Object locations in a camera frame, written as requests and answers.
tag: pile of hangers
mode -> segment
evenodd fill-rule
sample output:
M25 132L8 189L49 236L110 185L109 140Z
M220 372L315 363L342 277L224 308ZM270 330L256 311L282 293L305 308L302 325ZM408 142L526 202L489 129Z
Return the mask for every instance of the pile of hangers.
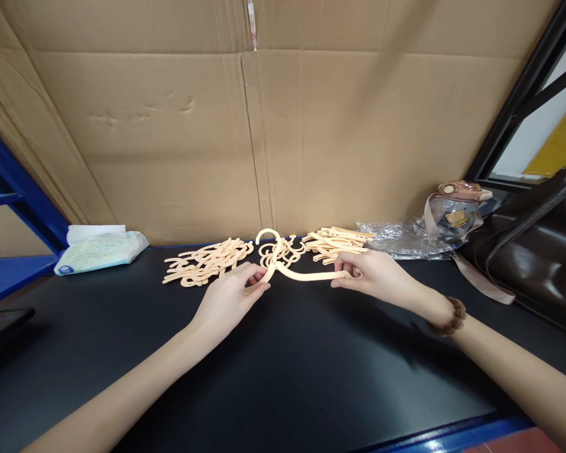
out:
M302 238L299 248L294 249L295 235L290 236L287 240L281 238L276 231L270 228L258 233L256 245L259 245L259 239L264 233L272 233L276 242L264 244L259 248L259 263L268 271L257 284L247 288L246 291L248 292L255 289L256 286L268 282L277 270L289 278L300 281L353 278L346 271L299 274L289 270L289 266L299 261L308 250L317 254L313 258L314 261L322 260L323 264L333 263L340 252L355 254L366 252L368 249L364 245L373 240L372 236L374 236L332 226L331 228L321 228L316 233L309 233ZM224 242L207 245L196 251L181 253L177 258L165 260L165 262L171 264L163 283L180 279L182 286L202 286L208 283L209 277L222 276L228 267L231 269L237 267L238 261L245 259L253 251L253 248L251 241L244 242L239 238L228 238Z

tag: cardboard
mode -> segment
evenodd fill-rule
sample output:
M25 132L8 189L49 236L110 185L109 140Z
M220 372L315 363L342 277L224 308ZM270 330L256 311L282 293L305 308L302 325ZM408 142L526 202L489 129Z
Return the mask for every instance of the cardboard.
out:
M0 1L0 136L74 223L152 245L418 212L555 0ZM20 254L21 244L9 252Z
M13 255L14 251L18 251L18 255ZM51 253L9 207L0 206L0 258Z

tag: black tabletop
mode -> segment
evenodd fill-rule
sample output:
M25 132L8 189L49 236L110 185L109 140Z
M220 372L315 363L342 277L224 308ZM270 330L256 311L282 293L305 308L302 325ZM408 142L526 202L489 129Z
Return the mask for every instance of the black tabletop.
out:
M129 266L53 277L16 302L37 314L0 363L0 452L30 443L192 319L205 287L161 284L162 261L180 251L146 250ZM566 333L481 295L453 262L401 265L566 373ZM308 255L293 269L325 268ZM327 281L298 282L277 272L271 283L232 334L153 405L116 451L347 452L517 410L411 313L331 289Z

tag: window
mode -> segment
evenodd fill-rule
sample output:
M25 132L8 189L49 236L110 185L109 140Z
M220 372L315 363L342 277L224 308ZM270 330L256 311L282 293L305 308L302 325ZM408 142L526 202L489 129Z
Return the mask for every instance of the window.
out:
M520 191L566 164L566 0L560 2L465 179Z

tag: brown leather bag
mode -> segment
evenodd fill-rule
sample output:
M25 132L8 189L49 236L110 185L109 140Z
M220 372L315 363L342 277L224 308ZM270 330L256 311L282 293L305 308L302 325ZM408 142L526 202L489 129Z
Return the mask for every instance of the brown leather bag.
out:
M566 329L566 167L493 211L461 253L516 302Z

